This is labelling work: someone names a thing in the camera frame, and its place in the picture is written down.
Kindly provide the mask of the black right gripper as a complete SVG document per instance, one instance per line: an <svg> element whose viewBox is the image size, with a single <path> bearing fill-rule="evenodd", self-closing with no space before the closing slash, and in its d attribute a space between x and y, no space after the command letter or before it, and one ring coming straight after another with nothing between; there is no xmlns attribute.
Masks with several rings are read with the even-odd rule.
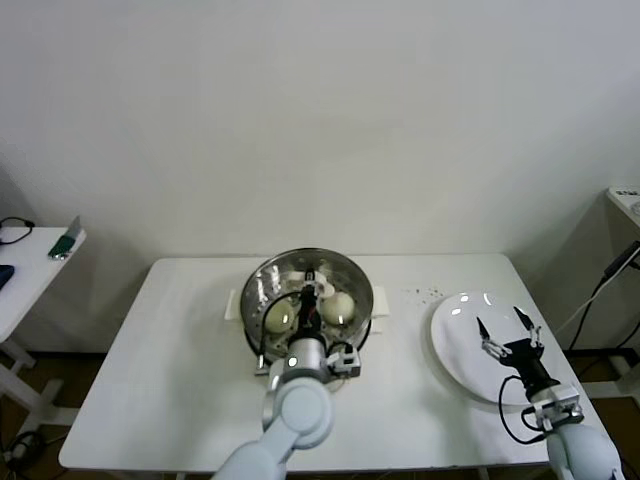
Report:
<svg viewBox="0 0 640 480"><path fill-rule="evenodd" d="M533 398L539 392L557 386L560 382L551 377L541 362L544 346L540 340L540 326L536 326L531 318L519 307L513 307L516 315L529 334L529 339L509 342L505 345L491 339L488 330L479 317L476 318L481 348L492 358L500 358L499 362L514 368L520 375L525 389L525 396Z"/></svg>

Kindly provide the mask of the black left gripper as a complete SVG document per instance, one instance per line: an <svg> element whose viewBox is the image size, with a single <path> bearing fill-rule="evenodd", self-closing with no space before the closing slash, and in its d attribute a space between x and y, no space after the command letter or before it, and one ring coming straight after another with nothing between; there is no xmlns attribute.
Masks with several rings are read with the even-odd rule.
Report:
<svg viewBox="0 0 640 480"><path fill-rule="evenodd" d="M317 296L321 291L320 274L314 269L304 272L298 312L296 335L301 338L316 338L321 333L322 319L317 310Z"/></svg>

